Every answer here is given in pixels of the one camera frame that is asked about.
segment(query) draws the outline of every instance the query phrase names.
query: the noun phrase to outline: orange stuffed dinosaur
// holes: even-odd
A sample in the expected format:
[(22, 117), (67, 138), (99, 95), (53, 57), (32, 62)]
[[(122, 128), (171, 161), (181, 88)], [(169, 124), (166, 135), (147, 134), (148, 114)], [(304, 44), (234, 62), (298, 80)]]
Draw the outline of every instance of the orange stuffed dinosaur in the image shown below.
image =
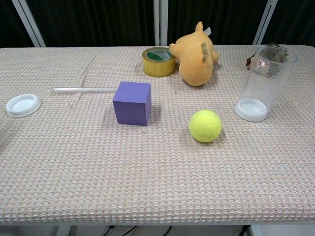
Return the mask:
[(179, 38), (169, 46), (170, 53), (180, 63), (181, 77), (192, 86), (209, 81), (213, 63), (218, 62), (220, 54), (213, 49), (210, 38), (203, 32), (202, 22), (194, 33)]

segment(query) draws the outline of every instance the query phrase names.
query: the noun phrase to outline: white plastic lid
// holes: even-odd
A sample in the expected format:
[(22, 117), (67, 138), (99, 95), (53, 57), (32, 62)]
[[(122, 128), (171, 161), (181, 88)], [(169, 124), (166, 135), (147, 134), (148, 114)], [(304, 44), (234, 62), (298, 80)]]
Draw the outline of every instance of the white plastic lid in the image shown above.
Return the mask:
[(240, 100), (235, 106), (235, 111), (241, 118), (252, 122), (262, 121), (267, 116), (265, 104), (254, 98)]
[(41, 101), (34, 94), (22, 94), (12, 98), (6, 104), (6, 112), (11, 117), (26, 117), (40, 107)]

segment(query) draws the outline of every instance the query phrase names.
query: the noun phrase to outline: glass stirring rod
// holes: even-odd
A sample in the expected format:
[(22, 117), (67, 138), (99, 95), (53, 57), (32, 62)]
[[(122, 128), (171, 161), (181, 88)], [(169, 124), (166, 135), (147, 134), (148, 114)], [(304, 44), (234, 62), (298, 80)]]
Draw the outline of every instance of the glass stirring rod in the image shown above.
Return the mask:
[(55, 92), (116, 92), (117, 88), (85, 88), (85, 87), (54, 87), (48, 91)]

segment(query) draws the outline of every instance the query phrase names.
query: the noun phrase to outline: clear plastic cup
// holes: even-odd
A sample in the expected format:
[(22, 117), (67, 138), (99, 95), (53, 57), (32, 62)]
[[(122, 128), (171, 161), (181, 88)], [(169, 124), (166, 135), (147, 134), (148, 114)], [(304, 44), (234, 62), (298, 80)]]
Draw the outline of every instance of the clear plastic cup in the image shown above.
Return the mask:
[(258, 48), (235, 105), (236, 113), (248, 121), (264, 120), (296, 62), (297, 55), (286, 48)]

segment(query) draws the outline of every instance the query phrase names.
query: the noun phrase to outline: tennis ball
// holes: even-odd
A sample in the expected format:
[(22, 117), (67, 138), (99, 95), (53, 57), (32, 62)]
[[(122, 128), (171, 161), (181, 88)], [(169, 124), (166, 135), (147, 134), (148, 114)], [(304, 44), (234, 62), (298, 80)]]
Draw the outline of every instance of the tennis ball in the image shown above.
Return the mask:
[(189, 121), (191, 135), (200, 142), (211, 142), (221, 133), (221, 120), (215, 112), (201, 110), (192, 115)]

